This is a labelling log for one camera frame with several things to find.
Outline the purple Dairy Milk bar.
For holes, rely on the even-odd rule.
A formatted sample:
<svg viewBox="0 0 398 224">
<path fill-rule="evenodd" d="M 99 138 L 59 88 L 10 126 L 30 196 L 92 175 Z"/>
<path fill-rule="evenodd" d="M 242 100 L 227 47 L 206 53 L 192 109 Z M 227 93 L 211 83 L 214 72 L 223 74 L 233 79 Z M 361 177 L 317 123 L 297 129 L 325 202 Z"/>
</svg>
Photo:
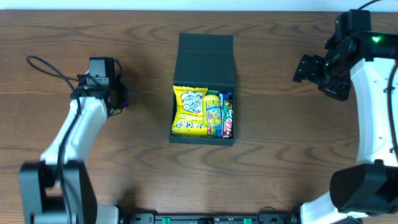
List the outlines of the purple Dairy Milk bar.
<svg viewBox="0 0 398 224">
<path fill-rule="evenodd" d="M 122 109 L 126 108 L 128 105 L 129 105 L 129 102 L 128 102 L 128 101 L 125 101 L 125 102 L 121 105 L 120 109 L 122 110 Z"/>
</svg>

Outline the yellow Hacks candy bag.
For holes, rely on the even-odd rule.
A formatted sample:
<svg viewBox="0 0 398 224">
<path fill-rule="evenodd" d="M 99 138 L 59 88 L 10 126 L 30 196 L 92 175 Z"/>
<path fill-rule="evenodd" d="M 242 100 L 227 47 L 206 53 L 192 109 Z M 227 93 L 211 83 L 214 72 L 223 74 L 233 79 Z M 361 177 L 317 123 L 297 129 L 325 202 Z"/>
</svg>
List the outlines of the yellow Hacks candy bag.
<svg viewBox="0 0 398 224">
<path fill-rule="evenodd" d="M 174 86 L 176 114 L 172 123 L 172 135 L 203 137 L 208 128 L 203 121 L 203 98 L 207 88 Z"/>
</svg>

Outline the green red KitKat Milo bar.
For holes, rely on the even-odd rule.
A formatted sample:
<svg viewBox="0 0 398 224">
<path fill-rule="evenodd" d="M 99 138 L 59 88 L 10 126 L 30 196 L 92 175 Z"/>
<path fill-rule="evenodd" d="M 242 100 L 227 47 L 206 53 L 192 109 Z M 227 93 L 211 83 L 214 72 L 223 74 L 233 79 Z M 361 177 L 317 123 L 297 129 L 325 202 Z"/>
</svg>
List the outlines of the green red KitKat Milo bar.
<svg viewBox="0 0 398 224">
<path fill-rule="evenodd" d="M 233 102 L 223 101 L 223 133 L 222 138 L 229 139 L 233 133 Z"/>
</svg>

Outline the blue Oreo cookie pack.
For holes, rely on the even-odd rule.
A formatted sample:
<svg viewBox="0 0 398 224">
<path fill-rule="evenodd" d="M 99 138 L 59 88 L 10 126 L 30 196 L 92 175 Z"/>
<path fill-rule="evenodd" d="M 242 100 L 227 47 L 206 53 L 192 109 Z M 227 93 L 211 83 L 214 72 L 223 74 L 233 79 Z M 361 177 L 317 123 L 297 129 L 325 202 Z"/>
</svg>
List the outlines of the blue Oreo cookie pack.
<svg viewBox="0 0 398 224">
<path fill-rule="evenodd" d="M 230 99 L 230 98 L 231 98 L 231 95 L 232 95 L 232 93 L 222 93 L 222 92 L 219 92 L 218 96 L 219 96 L 219 98 L 220 98 L 220 108 L 221 108 L 221 111 L 223 110 L 223 101 L 224 101 L 224 100 Z M 218 125 L 218 126 L 215 128 L 215 131 L 216 131 L 215 138 L 222 138 L 223 125 L 222 125 L 222 124 Z"/>
</svg>

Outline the yellow Mentos gum bottle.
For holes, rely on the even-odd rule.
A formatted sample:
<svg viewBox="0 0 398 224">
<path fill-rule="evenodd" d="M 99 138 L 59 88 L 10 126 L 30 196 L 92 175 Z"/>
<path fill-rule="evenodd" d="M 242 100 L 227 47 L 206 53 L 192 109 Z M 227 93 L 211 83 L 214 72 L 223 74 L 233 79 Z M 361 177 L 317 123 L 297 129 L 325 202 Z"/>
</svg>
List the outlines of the yellow Mentos gum bottle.
<svg viewBox="0 0 398 224">
<path fill-rule="evenodd" d="M 208 127 L 221 124 L 220 98 L 216 95 L 206 95 L 203 98 L 204 122 Z"/>
</svg>

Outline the dark green box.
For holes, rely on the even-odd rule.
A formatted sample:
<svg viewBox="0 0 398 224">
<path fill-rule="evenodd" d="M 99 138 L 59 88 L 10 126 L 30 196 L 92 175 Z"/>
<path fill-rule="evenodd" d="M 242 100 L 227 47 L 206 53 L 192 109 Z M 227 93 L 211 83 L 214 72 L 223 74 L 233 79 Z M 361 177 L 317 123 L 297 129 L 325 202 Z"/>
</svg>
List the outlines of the dark green box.
<svg viewBox="0 0 398 224">
<path fill-rule="evenodd" d="M 231 93 L 233 106 L 236 106 L 233 36 L 179 34 L 173 84 Z"/>
</svg>

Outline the green Haribo gummy bag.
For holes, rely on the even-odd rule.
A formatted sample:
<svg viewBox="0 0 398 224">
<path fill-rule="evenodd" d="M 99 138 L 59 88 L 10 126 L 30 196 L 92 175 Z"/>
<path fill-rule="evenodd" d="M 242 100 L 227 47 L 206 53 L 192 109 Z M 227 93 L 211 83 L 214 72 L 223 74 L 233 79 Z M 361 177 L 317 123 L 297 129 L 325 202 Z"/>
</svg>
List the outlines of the green Haribo gummy bag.
<svg viewBox="0 0 398 224">
<path fill-rule="evenodd" d="M 216 95 L 218 96 L 218 92 L 215 90 L 208 90 L 206 95 Z M 216 135 L 216 131 L 215 131 L 216 127 L 208 127 L 208 135 L 211 137 L 215 137 Z"/>
</svg>

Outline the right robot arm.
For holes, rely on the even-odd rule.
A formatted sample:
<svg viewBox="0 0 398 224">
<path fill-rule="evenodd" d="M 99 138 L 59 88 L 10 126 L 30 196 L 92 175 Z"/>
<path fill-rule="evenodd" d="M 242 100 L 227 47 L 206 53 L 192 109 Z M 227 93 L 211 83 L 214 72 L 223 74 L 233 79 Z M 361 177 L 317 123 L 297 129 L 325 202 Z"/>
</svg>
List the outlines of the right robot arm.
<svg viewBox="0 0 398 224">
<path fill-rule="evenodd" d="M 352 9 L 336 18 L 326 55 L 304 55 L 293 80 L 316 84 L 358 107 L 356 165 L 335 172 L 329 191 L 304 203 L 298 223 L 359 223 L 397 213 L 397 36 L 371 29 L 371 14 Z"/>
</svg>

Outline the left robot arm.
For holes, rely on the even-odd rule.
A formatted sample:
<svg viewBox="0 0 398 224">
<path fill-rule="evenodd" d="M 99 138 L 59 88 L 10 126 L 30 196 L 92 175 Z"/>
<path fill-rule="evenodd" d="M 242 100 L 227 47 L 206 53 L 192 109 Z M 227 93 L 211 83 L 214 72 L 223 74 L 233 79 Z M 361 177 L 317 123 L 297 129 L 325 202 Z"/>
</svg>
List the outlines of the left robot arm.
<svg viewBox="0 0 398 224">
<path fill-rule="evenodd" d="M 115 205 L 97 202 L 86 162 L 108 118 L 128 105 L 123 68 L 111 57 L 92 57 L 72 86 L 70 110 L 51 145 L 37 162 L 19 171 L 26 223 L 122 223 Z"/>
</svg>

